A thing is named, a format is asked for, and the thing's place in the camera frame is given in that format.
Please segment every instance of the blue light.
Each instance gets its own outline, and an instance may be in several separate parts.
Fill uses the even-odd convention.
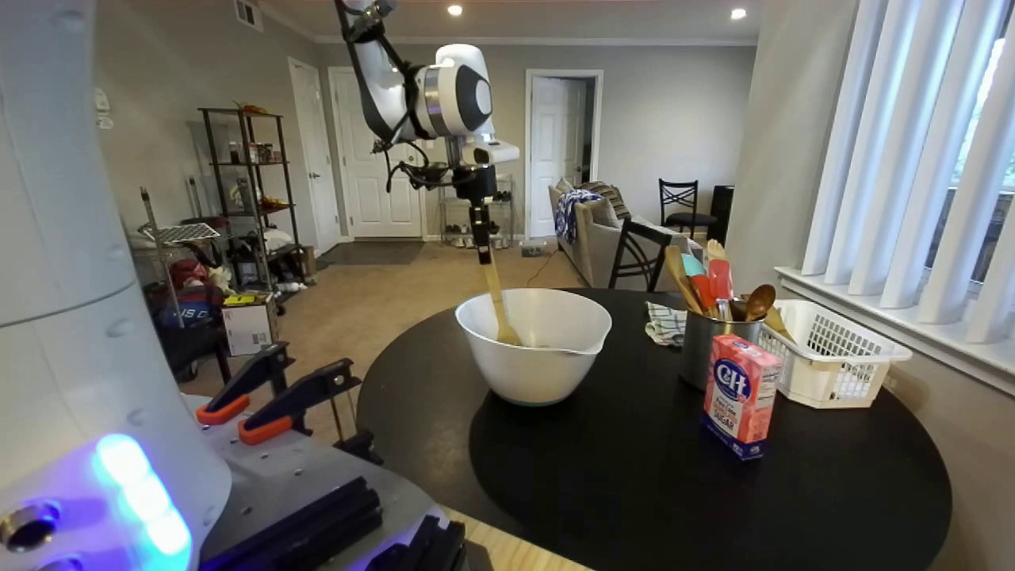
[[[164,560],[188,564],[192,531],[145,450],[131,436],[107,436],[95,446],[95,468],[110,488],[110,502],[120,504],[124,523],[140,528],[140,539],[157,547],[159,557],[145,557],[153,560],[145,569],[177,569]]]

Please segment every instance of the window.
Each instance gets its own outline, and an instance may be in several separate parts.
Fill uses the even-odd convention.
[[[1015,375],[1008,11],[861,0],[801,276]]]

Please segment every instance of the white wall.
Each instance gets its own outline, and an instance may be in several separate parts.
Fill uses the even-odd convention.
[[[286,118],[300,226],[310,230],[286,57],[322,67],[324,49],[273,20],[264,20],[264,32],[246,28],[233,0],[100,4],[95,85],[114,104],[114,130],[102,130],[102,148],[131,230],[145,221],[140,189],[153,193],[159,221],[195,215],[188,179],[197,179],[197,108],[237,101]]]
[[[426,63],[435,50],[400,49],[400,54]],[[698,179],[707,190],[732,185],[756,49],[482,49],[482,54],[496,85],[498,136],[518,146],[527,142],[527,69],[604,69],[604,179],[625,190],[638,215],[659,215],[657,179]],[[348,63],[343,49],[332,49],[332,63]],[[507,171],[524,221],[527,163],[510,163]]]
[[[764,0],[731,258],[742,287],[801,267],[857,0]],[[1015,404],[918,357],[890,381],[932,436],[952,478],[940,571],[1015,569]]]

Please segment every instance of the white bowl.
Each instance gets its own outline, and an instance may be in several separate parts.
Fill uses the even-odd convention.
[[[524,405],[548,405],[574,393],[607,343],[609,310],[559,289],[506,289],[506,308],[524,347],[498,343],[489,295],[468,298],[455,310],[487,383]]]

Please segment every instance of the ceiling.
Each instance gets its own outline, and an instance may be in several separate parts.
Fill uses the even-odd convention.
[[[395,44],[756,44],[762,0],[460,0],[455,26],[448,0],[400,0],[386,15]],[[332,0],[258,0],[264,15],[341,44]]]

